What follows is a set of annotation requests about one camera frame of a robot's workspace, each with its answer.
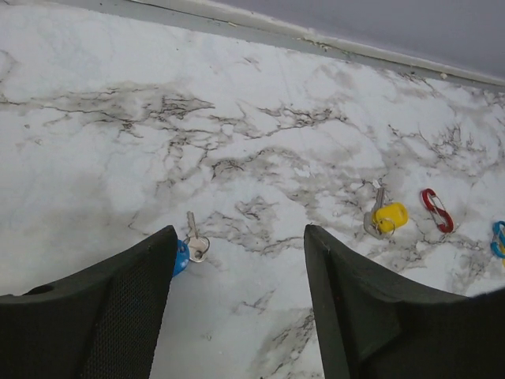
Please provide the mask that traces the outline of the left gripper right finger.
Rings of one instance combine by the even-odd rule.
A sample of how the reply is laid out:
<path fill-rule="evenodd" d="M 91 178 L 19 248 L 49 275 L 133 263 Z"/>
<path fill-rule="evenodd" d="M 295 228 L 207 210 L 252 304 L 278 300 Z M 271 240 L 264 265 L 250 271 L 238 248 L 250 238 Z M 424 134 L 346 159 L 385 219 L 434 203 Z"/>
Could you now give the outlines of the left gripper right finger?
<path fill-rule="evenodd" d="M 325 377 L 503 377 L 503 290 L 465 297 L 425 286 L 316 225 L 304 249 Z"/>

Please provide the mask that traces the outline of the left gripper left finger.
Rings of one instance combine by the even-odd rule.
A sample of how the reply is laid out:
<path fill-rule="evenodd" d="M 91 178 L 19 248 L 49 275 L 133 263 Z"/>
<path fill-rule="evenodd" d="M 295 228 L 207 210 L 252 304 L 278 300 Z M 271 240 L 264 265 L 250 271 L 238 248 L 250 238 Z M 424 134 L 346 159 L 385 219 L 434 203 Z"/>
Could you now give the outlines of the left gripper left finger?
<path fill-rule="evenodd" d="M 148 378 L 178 247 L 172 226 L 71 276 L 1 297 L 3 378 Z"/>

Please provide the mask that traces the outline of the blue tag key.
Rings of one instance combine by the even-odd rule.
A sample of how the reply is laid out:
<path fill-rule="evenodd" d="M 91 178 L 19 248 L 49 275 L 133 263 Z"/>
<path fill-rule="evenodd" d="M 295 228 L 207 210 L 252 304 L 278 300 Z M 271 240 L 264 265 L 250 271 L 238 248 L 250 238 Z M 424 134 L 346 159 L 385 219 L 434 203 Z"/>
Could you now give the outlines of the blue tag key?
<path fill-rule="evenodd" d="M 178 240 L 177 254 L 172 276 L 183 272 L 189 262 L 201 263 L 206 259 L 210 248 L 210 240 L 203 236 L 197 229 L 194 213 L 187 212 L 189 233 L 185 240 Z"/>

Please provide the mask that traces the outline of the blue S carabiner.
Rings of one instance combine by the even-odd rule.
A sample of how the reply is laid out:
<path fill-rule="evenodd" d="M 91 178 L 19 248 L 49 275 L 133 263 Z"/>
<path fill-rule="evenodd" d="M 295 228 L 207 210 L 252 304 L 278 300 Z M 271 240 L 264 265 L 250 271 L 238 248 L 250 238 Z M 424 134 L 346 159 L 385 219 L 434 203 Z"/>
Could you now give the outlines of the blue S carabiner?
<path fill-rule="evenodd" d="M 504 225 L 505 222 L 500 220 L 494 222 L 492 225 L 492 241 L 490 244 L 491 250 L 494 253 L 495 256 L 497 256 L 500 259 L 505 258 L 504 254 Z"/>

